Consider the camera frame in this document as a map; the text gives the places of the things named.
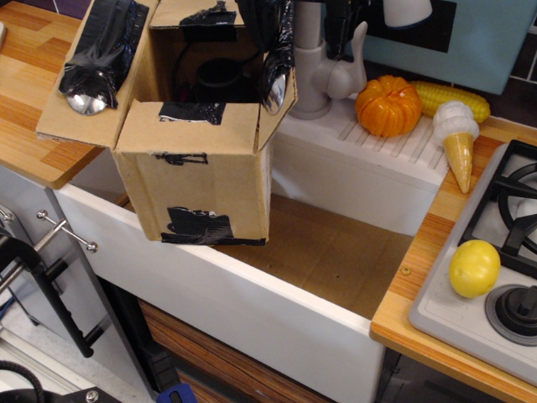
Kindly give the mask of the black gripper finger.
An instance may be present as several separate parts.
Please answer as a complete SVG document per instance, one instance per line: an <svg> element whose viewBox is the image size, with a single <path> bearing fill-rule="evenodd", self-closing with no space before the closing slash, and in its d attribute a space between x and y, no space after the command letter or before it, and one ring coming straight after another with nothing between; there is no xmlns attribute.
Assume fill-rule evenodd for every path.
<svg viewBox="0 0 537 403"><path fill-rule="evenodd" d="M347 42L357 27L360 1L328 0L325 2L325 40L329 59L341 59Z"/></svg>
<svg viewBox="0 0 537 403"><path fill-rule="evenodd" d="M266 53L277 38L284 2L237 0L237 5L250 39L258 50Z"/></svg>

